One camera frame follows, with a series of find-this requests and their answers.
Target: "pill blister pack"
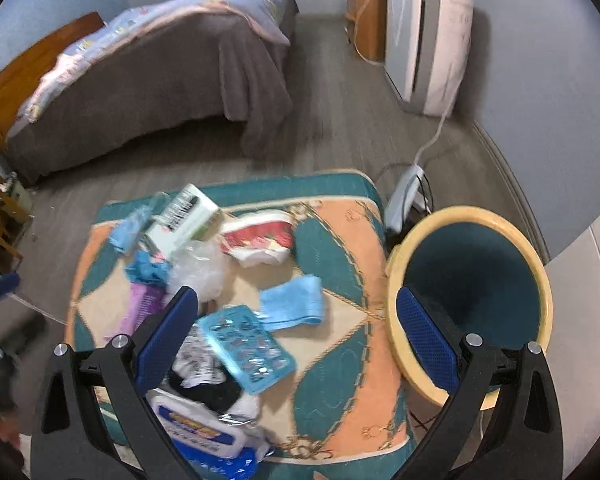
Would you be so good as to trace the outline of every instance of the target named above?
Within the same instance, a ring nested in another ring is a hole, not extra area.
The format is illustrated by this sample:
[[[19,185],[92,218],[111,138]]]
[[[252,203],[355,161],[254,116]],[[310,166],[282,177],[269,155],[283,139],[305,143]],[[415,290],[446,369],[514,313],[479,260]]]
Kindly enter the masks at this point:
[[[246,305],[198,320],[211,348],[248,394],[257,395],[296,369],[296,360],[264,329]]]

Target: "clear plastic bag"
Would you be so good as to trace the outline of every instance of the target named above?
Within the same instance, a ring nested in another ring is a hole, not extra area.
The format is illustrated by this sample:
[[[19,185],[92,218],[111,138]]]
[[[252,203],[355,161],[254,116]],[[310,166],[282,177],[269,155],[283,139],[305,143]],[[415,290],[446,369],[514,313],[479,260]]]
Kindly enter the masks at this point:
[[[167,287],[170,296],[183,285],[196,291],[200,303],[215,300],[222,293],[226,256],[217,239],[189,242],[175,253],[172,263]]]

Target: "pile of items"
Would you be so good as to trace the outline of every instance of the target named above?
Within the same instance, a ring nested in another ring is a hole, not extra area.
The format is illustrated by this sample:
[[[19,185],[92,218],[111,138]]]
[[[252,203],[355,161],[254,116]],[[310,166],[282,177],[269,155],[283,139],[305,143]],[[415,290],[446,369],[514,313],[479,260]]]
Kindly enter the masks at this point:
[[[293,356],[271,333],[320,324],[322,284],[306,275],[263,290],[258,312],[218,305],[229,258],[253,267],[279,265],[289,257],[293,217],[282,210],[228,217],[193,184],[152,216],[168,198],[156,195],[110,234],[115,250],[128,258],[131,282],[126,316],[110,336],[131,335],[181,286],[196,291],[204,312],[214,312],[191,327],[161,388],[150,391],[147,401],[187,460],[247,479],[274,452],[255,422],[258,396],[296,370]]]

